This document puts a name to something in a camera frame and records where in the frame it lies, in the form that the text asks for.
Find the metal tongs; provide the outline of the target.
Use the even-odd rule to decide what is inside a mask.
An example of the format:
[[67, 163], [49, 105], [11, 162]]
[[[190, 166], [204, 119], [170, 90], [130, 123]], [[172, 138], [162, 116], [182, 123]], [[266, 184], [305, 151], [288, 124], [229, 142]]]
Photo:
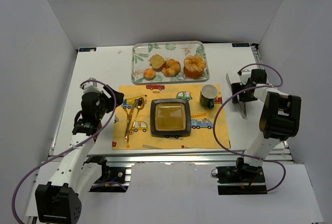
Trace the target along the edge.
[[[227, 84], [229, 86], [229, 89], [230, 89], [231, 93], [233, 93], [232, 87], [231, 87], [231, 81], [230, 81], [228, 73], [226, 74], [226, 81], [227, 81]], [[246, 119], [247, 113], [246, 113], [246, 105], [245, 105], [245, 103], [240, 102], [239, 99], [237, 99], [236, 102], [235, 102], [235, 105], [237, 105], [237, 107], [238, 107], [238, 109], [240, 111], [241, 117], [243, 119]]]

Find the large round orange bread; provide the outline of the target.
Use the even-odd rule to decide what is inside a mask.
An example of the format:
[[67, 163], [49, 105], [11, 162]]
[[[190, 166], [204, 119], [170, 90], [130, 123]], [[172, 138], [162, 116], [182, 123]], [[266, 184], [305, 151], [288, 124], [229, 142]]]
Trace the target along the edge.
[[184, 74], [186, 77], [197, 79], [203, 75], [206, 61], [200, 55], [188, 55], [184, 59]]

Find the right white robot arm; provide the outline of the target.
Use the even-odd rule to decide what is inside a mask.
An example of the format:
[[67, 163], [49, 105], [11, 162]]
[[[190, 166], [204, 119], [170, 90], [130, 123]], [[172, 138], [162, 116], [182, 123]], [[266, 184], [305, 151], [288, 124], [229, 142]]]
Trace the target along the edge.
[[260, 133], [236, 164], [238, 175], [255, 176], [262, 167], [262, 161], [275, 146], [297, 135], [302, 100], [268, 84], [267, 73], [263, 69], [245, 69], [238, 75], [240, 81], [230, 84], [232, 94], [238, 93], [232, 102], [240, 108], [247, 102], [257, 100], [264, 104], [259, 120]]

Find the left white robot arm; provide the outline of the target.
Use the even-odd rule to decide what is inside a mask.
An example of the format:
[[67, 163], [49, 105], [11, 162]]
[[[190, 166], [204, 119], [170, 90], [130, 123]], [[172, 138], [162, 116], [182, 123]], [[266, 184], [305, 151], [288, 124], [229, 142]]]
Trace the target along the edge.
[[102, 119], [123, 103], [124, 94], [94, 82], [82, 86], [81, 110], [74, 118], [69, 152], [46, 184], [35, 190], [38, 219], [42, 223], [77, 223], [82, 200], [103, 175], [103, 165], [87, 162], [89, 151], [103, 129]]

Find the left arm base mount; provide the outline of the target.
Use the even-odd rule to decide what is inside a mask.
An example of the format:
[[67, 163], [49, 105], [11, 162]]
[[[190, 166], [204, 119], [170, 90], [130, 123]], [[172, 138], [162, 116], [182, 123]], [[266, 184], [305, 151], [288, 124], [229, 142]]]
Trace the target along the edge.
[[101, 167], [101, 177], [95, 181], [90, 192], [121, 192], [125, 193], [128, 186], [125, 186], [126, 168], [110, 166], [106, 157], [89, 157], [85, 164], [98, 164]]

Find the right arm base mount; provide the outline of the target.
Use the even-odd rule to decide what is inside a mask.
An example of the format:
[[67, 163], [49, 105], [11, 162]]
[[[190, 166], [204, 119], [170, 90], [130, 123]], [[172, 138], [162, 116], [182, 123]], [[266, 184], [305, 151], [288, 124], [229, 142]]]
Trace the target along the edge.
[[218, 166], [211, 170], [217, 179], [219, 195], [258, 195], [267, 194], [262, 167], [257, 172], [238, 170], [236, 166]]

